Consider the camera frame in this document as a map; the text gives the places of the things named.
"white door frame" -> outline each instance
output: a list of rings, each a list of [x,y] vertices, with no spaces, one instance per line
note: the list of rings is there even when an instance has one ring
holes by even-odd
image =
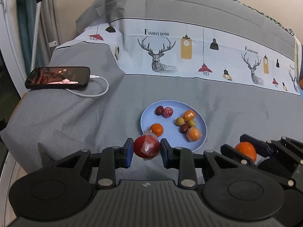
[[[20,47],[17,24],[16,0],[2,0],[0,3],[0,50],[10,77],[20,97],[28,92],[25,65]]]

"floor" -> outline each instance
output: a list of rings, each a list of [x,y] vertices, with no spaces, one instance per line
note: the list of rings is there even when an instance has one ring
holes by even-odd
[[[5,119],[6,123],[9,121],[9,118],[17,106],[19,100],[20,96],[15,89],[15,86],[9,76],[5,65],[3,65],[0,67],[0,120]],[[0,166],[5,159],[6,154],[7,148],[2,142],[0,142]]]

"white logo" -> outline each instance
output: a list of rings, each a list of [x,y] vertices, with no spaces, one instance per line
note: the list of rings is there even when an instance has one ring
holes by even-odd
[[[148,183],[148,182],[146,182],[146,183],[143,183],[142,185],[143,185],[144,187],[146,187],[146,188],[147,188],[147,187],[148,187],[148,186],[150,186],[151,184],[150,184],[150,183]]]

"plate rim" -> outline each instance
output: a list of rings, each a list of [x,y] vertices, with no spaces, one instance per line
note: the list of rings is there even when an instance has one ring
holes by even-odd
[[[200,117],[202,118],[202,120],[204,121],[204,123],[205,123],[205,128],[206,128],[205,139],[204,139],[204,141],[202,142],[202,144],[201,144],[198,148],[196,148],[195,150],[192,150],[192,152],[197,151],[199,148],[202,147],[202,145],[203,145],[203,144],[205,143],[205,141],[206,141],[206,138],[207,138],[207,125],[206,125],[206,122],[205,122],[204,118],[202,117],[202,115],[201,115],[199,112],[197,112],[196,109],[192,108],[191,106],[189,106],[188,104],[183,103],[183,102],[174,101],[174,100],[162,100],[162,101],[154,102],[154,103],[150,104],[148,107],[146,107],[146,108],[144,109],[143,113],[141,114],[141,117],[140,117],[140,128],[141,128],[142,133],[143,133],[143,130],[142,130],[142,116],[143,116],[143,114],[145,113],[145,111],[146,111],[150,106],[154,105],[155,103],[166,102],[166,101],[169,101],[169,102],[178,102],[178,103],[181,103],[181,104],[184,104],[184,105],[190,107],[190,108],[191,108],[192,110],[194,110],[197,114],[199,114],[199,116],[200,116]]]

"teal curtain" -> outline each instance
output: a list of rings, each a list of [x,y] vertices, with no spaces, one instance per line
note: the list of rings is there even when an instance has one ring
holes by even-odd
[[[22,54],[27,75],[31,69],[31,50],[34,36],[36,15],[36,0],[17,0],[17,18]],[[36,67],[45,66],[41,52],[41,45],[37,46]]]

